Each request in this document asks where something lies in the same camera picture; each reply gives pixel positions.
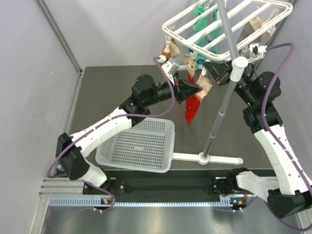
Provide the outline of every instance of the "green cloth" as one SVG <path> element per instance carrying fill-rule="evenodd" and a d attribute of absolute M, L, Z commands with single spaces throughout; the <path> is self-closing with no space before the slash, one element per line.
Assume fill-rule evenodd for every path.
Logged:
<path fill-rule="evenodd" d="M 216 21 L 217 13 L 218 13 L 218 10 L 216 9 L 216 10 L 214 11 L 214 22 Z M 215 29 L 215 30 L 213 31 L 213 33 L 212 33 L 213 39 L 216 39 L 216 38 L 219 36 L 219 34 L 220 34 L 220 29 L 221 29 L 221 27 L 218 27 L 217 29 Z M 213 47 L 213 53 L 214 53 L 214 54 L 217 54 L 217 53 L 218 53 L 218 44 L 215 45 L 215 46 Z"/>
<path fill-rule="evenodd" d="M 203 7 L 197 7 L 194 10 L 194 15 L 193 17 L 196 18 L 198 16 L 200 16 L 202 13 L 205 12 L 205 8 Z M 193 33 L 192 35 L 198 33 L 199 31 L 203 30 L 204 28 L 206 28 L 208 26 L 208 16 L 204 17 L 203 19 L 201 19 L 200 21 L 198 21 L 197 23 L 194 24 L 193 27 Z M 205 38 L 206 37 L 202 37 L 201 39 L 199 39 L 198 41 L 195 42 L 196 45 L 203 47 L 206 45 L 205 43 Z M 196 63 L 196 67 L 200 67 L 201 64 L 206 60 L 207 58 L 201 54 L 197 55 L 197 63 Z"/>

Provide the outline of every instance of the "beige cloth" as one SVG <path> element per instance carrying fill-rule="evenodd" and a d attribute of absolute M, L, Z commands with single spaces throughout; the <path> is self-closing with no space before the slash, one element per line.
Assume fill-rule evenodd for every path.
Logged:
<path fill-rule="evenodd" d="M 194 77 L 196 70 L 196 58 L 191 61 L 191 56 L 186 54 L 183 56 L 184 64 L 191 77 Z"/>
<path fill-rule="evenodd" d="M 204 77 L 202 74 L 200 74 L 197 82 L 197 85 L 199 85 L 200 87 L 202 87 L 202 91 L 200 91 L 199 93 L 196 94 L 196 96 L 202 100 L 207 94 L 208 92 L 211 90 L 213 84 L 211 82 L 211 80 L 207 77 Z"/>
<path fill-rule="evenodd" d="M 173 58 L 181 54 L 180 48 L 177 46 L 176 41 L 171 40 L 169 50 Z"/>

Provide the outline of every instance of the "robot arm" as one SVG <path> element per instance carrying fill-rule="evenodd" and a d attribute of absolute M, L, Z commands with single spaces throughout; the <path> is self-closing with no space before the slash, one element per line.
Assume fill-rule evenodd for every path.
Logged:
<path fill-rule="evenodd" d="M 175 99 L 178 103 L 201 91 L 199 86 L 184 81 L 180 77 L 177 72 L 179 64 L 173 58 L 167 60 L 162 67 L 172 83 Z M 97 146 L 115 134 L 129 129 L 145 119 L 145 117 L 131 116 L 131 114 L 149 115 L 148 106 L 172 97 L 169 84 L 165 82 L 156 86 L 150 75 L 139 76 L 131 90 L 132 95 L 109 116 L 78 133 L 70 136 L 64 133 L 59 136 L 56 156 L 69 144 L 76 142 L 59 160 L 70 180 L 82 179 L 98 187 L 109 187 L 110 181 L 104 171 L 86 161 L 85 158 Z"/>
<path fill-rule="evenodd" d="M 203 66 L 218 85 L 229 82 L 232 71 L 231 62 L 205 62 Z M 274 73 L 272 72 L 264 72 L 255 80 L 252 80 L 251 75 L 248 76 L 244 72 L 235 91 L 248 105 L 243 110 L 245 122 L 265 150 L 273 166 L 278 183 L 259 177 L 246 168 L 233 169 L 227 176 L 226 182 L 228 185 L 227 193 L 248 190 L 266 201 L 277 217 L 284 218 L 310 208 L 312 206 L 312 198 L 306 183 L 293 164 L 293 161 L 295 161 L 303 172 L 287 140 L 283 121 L 272 103 L 281 94 L 279 79 L 275 82 L 269 96 L 266 107 L 266 120 L 271 130 L 293 156 L 292 160 L 289 159 L 286 151 L 276 142 L 270 132 L 265 130 L 261 119 L 261 105 L 273 76 Z M 312 181 L 304 172 L 303 174 L 307 178 L 308 183 L 312 185 Z"/>

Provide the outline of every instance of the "gray wall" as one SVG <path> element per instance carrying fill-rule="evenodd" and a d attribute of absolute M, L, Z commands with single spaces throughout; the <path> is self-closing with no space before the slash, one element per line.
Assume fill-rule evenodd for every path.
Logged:
<path fill-rule="evenodd" d="M 0 3 L 0 233 L 25 233 L 77 72 L 34 0 Z"/>
<path fill-rule="evenodd" d="M 312 1 L 297 0 L 274 45 L 294 42 L 296 50 L 280 75 L 282 95 L 274 102 L 301 166 L 312 177 Z M 268 52 L 260 71 L 276 72 L 289 48 Z"/>
<path fill-rule="evenodd" d="M 165 43 L 161 27 L 197 0 L 45 0 L 81 67 L 151 65 Z M 229 0 L 231 10 L 242 0 Z M 232 26 L 256 10 L 251 4 L 232 18 Z M 274 8 L 261 14 L 265 20 Z M 190 13 L 175 23 L 175 28 L 193 18 Z M 234 34 L 238 38 L 240 31 Z M 181 35 L 190 37 L 192 28 Z M 181 46 L 181 54 L 189 53 Z M 224 40 L 219 52 L 228 51 Z M 177 58 L 183 64 L 182 56 Z"/>

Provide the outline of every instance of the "metal floor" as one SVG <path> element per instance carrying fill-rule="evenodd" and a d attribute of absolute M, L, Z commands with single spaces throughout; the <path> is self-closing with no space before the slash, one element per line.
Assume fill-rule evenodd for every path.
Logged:
<path fill-rule="evenodd" d="M 151 75 L 155 83 L 163 82 L 162 75 L 156 66 L 114 66 L 87 67 L 82 80 L 77 107 L 74 113 L 71 133 L 81 131 L 109 115 L 125 99 L 131 95 L 131 87 L 136 78 L 142 74 Z M 186 71 L 180 72 L 183 78 Z M 204 98 L 191 126 L 184 117 L 185 103 L 176 104 L 173 110 L 164 116 L 175 123 L 175 152 L 198 154 L 203 151 L 208 135 L 212 129 L 216 114 L 220 107 L 226 86 L 214 86 Z M 170 100 L 150 107 L 151 113 L 164 112 Z M 242 110 L 246 104 L 234 93 L 228 111 L 224 117 L 220 131 L 211 149 L 211 155 L 241 157 L 243 167 L 272 168 L 270 161 L 260 143 L 245 124 Z M 87 158 L 95 162 L 95 151 Z M 230 169 L 231 165 L 208 164 L 174 160 L 171 169 Z"/>
<path fill-rule="evenodd" d="M 81 208 L 49 207 L 41 234 L 293 234 L 278 222 L 261 199 L 243 213 L 215 211 L 210 207 L 116 208 L 99 214 Z M 51 219 L 52 229 L 47 220 Z M 295 227 L 297 216 L 284 221 Z"/>
<path fill-rule="evenodd" d="M 156 66 L 88 67 L 82 81 L 71 133 L 81 131 L 109 115 L 130 96 L 132 85 L 142 74 L 150 74 L 156 82 L 163 81 Z M 181 72 L 181 75 L 186 77 L 186 72 Z M 198 154 L 203 151 L 225 90 L 226 87 L 213 87 L 203 100 L 191 126 L 187 125 L 184 118 L 184 103 L 176 104 L 174 109 L 163 117 L 175 123 L 175 152 Z M 150 110 L 152 113 L 160 113 L 165 111 L 169 104 L 170 101 L 159 103 Z M 271 165 L 264 150 L 243 120 L 244 108 L 244 103 L 234 94 L 211 154 L 239 156 L 244 159 L 242 165 L 244 167 L 270 169 Z M 95 151 L 87 159 L 96 164 Z M 171 169 L 230 168 L 233 166 L 222 164 L 202 166 L 185 161 L 173 161 L 171 166 Z M 81 208 L 49 207 L 42 234 L 293 233 L 270 214 L 260 199 L 243 213 L 226 213 L 203 207 L 127 207 L 115 208 L 103 214 L 90 210 L 83 211 L 62 224 L 79 209 Z M 53 226 L 60 227 L 52 229 L 47 222 L 49 219 Z M 284 220 L 300 227 L 297 215 Z"/>

